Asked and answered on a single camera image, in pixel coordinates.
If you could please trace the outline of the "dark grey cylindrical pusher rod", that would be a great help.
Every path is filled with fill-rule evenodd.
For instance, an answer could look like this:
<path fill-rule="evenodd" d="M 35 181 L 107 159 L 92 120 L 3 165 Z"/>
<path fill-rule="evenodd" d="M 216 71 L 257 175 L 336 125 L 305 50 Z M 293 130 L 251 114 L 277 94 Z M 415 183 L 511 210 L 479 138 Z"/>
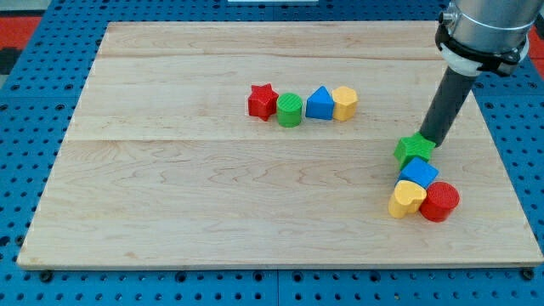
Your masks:
<path fill-rule="evenodd" d="M 443 144 L 476 79 L 476 76 L 464 76 L 450 67 L 445 70 L 419 129 L 419 133 L 436 147 Z"/>

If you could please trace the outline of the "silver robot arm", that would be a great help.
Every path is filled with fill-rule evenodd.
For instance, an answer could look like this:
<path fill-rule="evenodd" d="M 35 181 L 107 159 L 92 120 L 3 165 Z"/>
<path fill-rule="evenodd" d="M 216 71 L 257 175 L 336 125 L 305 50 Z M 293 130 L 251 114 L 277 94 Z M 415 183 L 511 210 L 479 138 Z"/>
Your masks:
<path fill-rule="evenodd" d="M 447 63 L 419 129 L 441 146 L 478 76 L 511 76 L 527 56 L 528 33 L 543 0 L 451 0 L 439 15 L 434 41 Z"/>

